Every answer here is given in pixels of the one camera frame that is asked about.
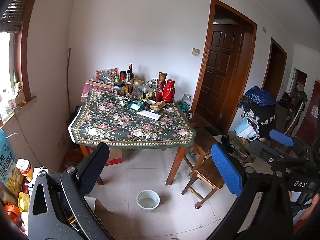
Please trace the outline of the person right hand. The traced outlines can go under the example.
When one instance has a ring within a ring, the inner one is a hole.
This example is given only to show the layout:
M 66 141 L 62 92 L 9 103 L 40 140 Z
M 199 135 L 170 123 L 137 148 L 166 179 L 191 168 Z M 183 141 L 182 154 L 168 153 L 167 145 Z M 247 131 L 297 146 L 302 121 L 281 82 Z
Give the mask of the person right hand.
M 293 218 L 293 235 L 297 235 L 299 232 L 301 232 L 302 228 L 306 224 L 306 221 L 312 214 L 318 202 L 319 202 L 319 193 L 317 193 L 313 197 L 311 205 L 307 209 L 298 211 L 298 214 L 296 215 L 296 217 Z

